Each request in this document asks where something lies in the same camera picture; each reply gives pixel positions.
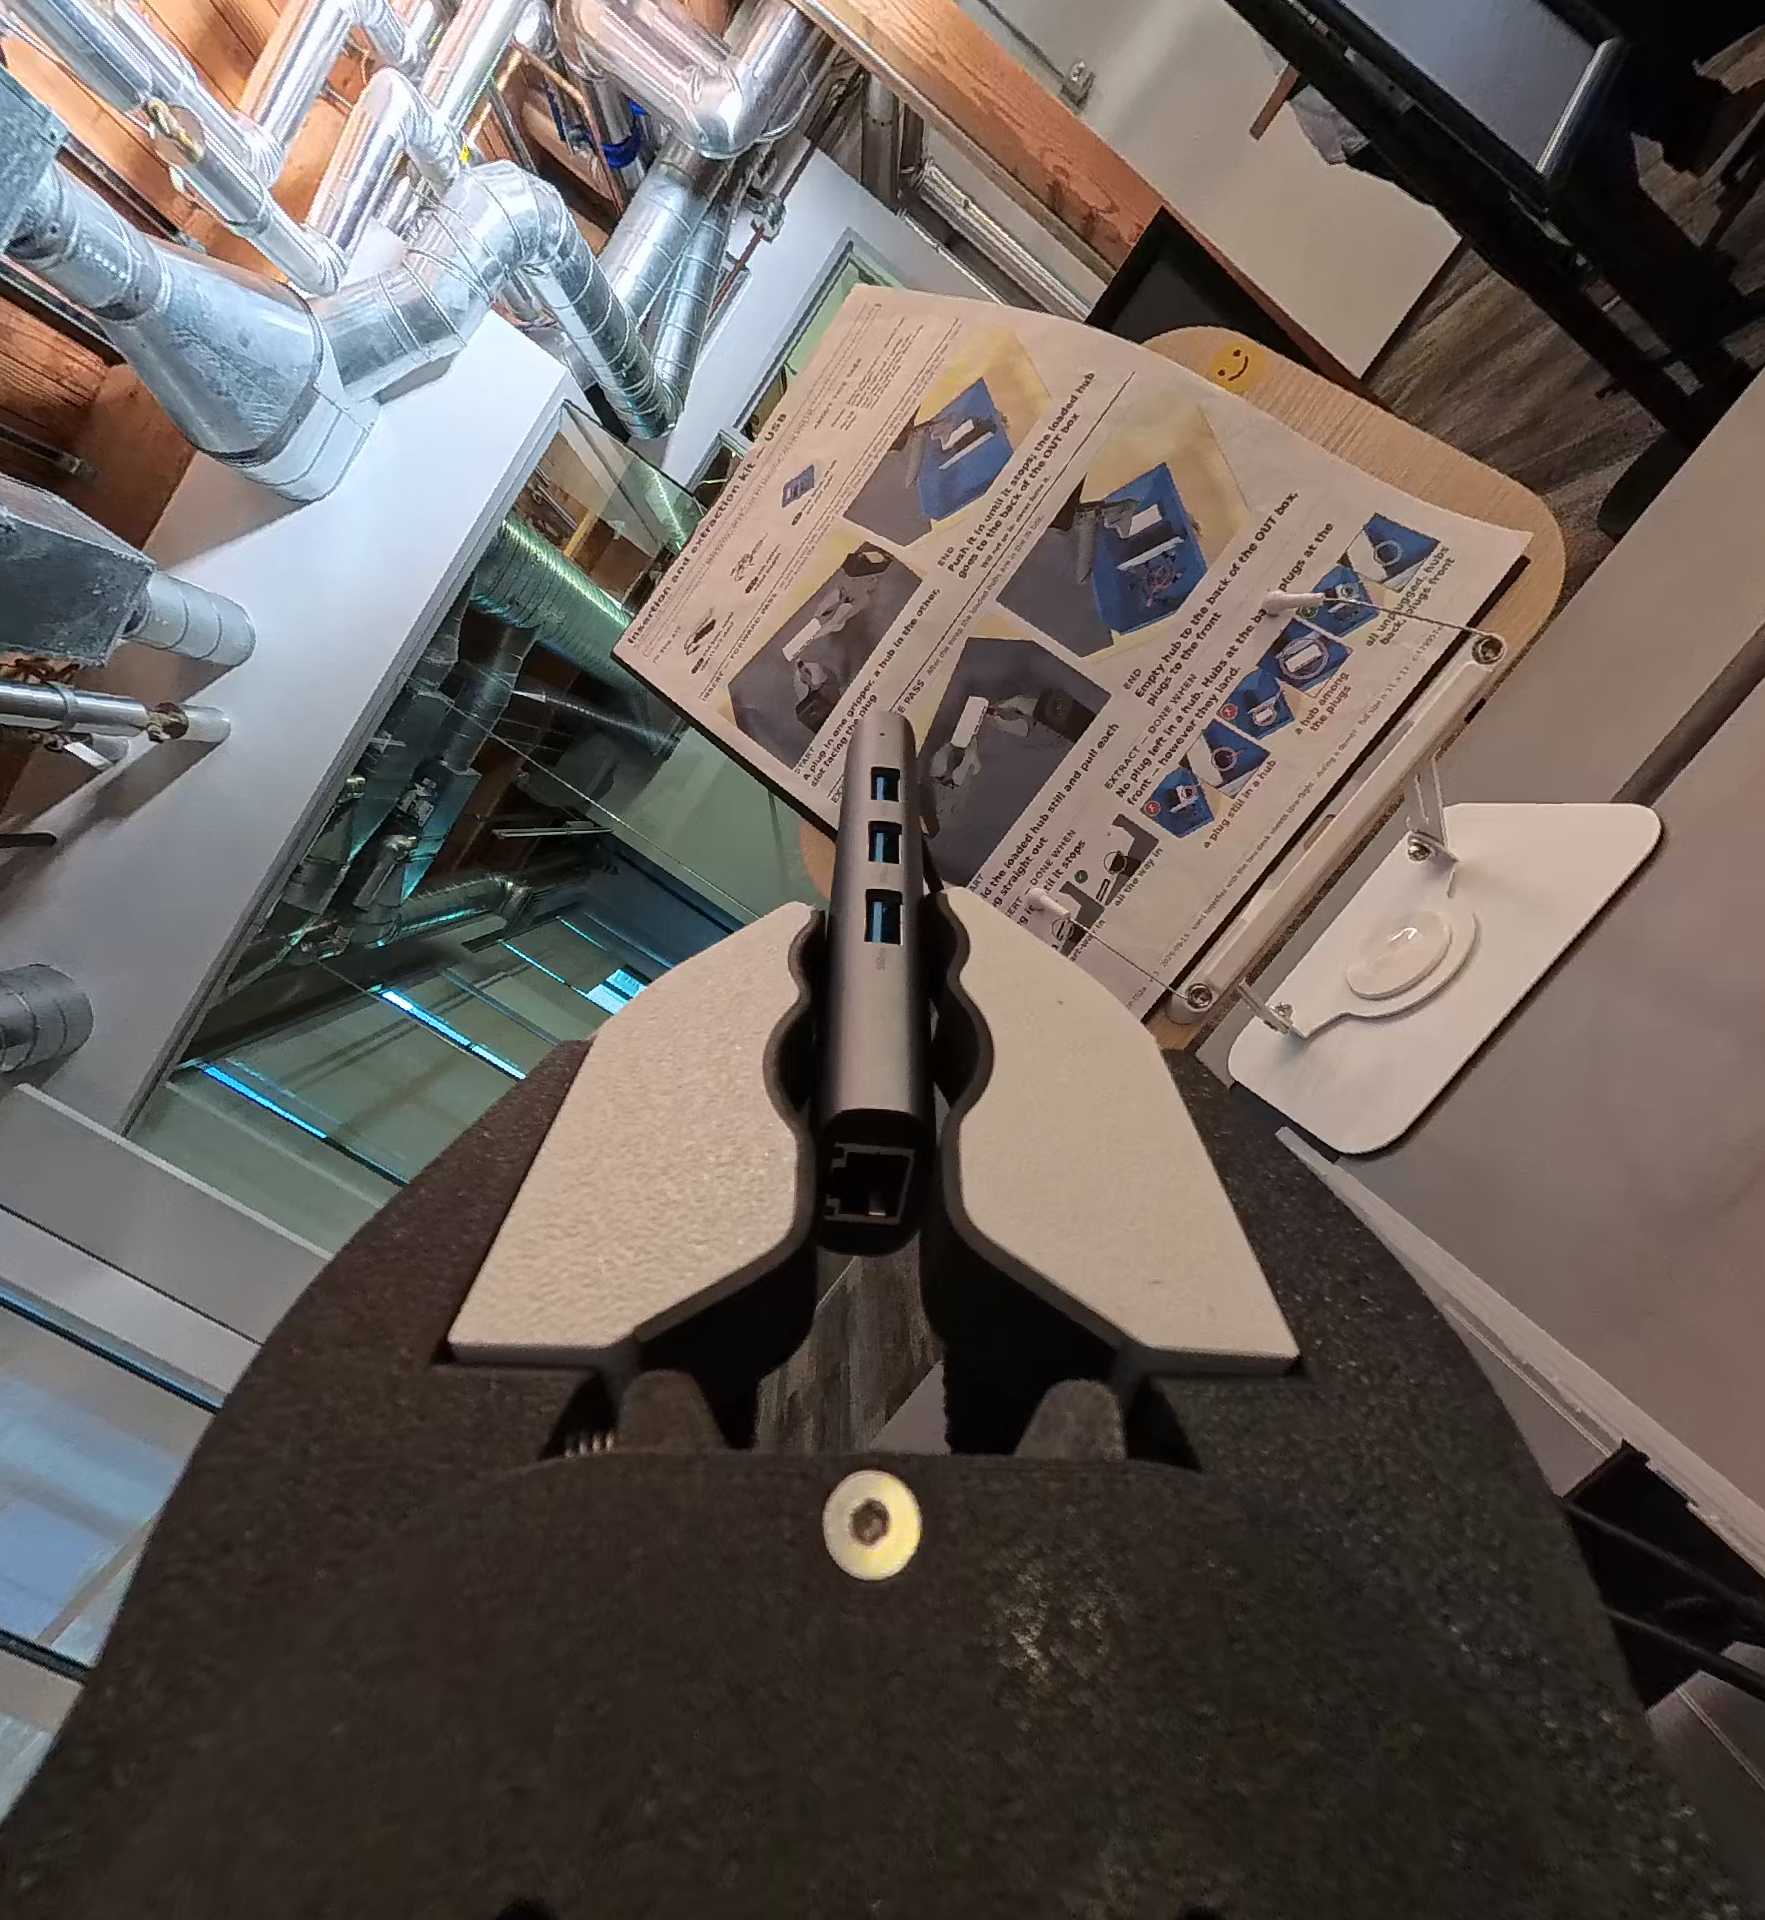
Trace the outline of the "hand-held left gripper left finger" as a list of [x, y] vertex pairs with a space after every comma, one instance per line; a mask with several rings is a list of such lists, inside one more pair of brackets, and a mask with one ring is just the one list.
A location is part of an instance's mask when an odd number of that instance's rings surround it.
[[449, 1323], [455, 1360], [615, 1375], [806, 1253], [813, 1144], [783, 1061], [820, 925], [784, 902], [596, 1032]]

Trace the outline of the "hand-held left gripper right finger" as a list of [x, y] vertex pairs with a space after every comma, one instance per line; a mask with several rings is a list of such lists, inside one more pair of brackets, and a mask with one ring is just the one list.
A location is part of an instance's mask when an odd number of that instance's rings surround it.
[[923, 1303], [986, 1380], [1281, 1375], [1298, 1340], [1154, 1037], [975, 895], [946, 935]]

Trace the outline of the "slim grey usb hub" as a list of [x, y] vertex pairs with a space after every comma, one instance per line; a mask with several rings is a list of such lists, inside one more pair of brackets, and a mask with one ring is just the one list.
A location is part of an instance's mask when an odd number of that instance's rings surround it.
[[916, 741], [890, 707], [849, 740], [813, 1091], [817, 1237], [854, 1259], [916, 1237], [936, 1171]]

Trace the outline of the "white stand base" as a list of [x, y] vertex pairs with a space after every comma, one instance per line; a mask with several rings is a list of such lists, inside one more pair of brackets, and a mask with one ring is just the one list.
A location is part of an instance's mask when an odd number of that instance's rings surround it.
[[1230, 1077], [1337, 1155], [1404, 1140], [1644, 867], [1649, 804], [1445, 804], [1393, 852], [1230, 1049]]

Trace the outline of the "large glass window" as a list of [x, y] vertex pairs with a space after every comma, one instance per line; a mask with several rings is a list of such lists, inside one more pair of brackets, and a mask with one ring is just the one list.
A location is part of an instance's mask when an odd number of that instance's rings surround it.
[[0, 1082], [0, 1813], [321, 1261], [665, 969], [588, 906], [455, 918], [228, 999], [124, 1133]]

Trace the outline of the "instruction poster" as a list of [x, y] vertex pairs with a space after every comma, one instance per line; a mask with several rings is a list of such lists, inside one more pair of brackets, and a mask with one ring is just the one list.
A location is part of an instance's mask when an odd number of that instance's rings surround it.
[[863, 286], [615, 663], [826, 829], [897, 711], [943, 882], [1145, 1015], [1526, 546], [1151, 350]]

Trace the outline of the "black monitor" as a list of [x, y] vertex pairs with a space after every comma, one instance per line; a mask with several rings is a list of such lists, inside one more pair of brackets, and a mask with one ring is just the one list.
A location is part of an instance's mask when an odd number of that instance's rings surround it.
[[1591, 2], [1235, 2], [1389, 174], [1446, 221], [1678, 450], [1753, 379], [1765, 317], [1720, 250], [1765, 181], [1765, 97], [1702, 241], [1642, 190], [1619, 108], [1629, 44]]

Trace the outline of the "silver ventilation duct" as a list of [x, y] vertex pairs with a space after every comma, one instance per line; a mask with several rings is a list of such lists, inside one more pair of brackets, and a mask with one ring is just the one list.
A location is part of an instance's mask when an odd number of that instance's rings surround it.
[[[745, 178], [834, 52], [787, 2], [748, 2], [725, 34], [671, 2], [288, 2], [228, 105], [128, 2], [13, 2], [13, 21], [273, 274], [132, 226], [56, 161], [62, 121], [2, 58], [0, 267], [86, 311], [200, 456], [298, 503], [496, 303], [548, 324], [618, 425], [661, 439]], [[589, 105], [661, 132], [602, 253], [556, 185], [463, 158], [515, 54], [565, 58]]]

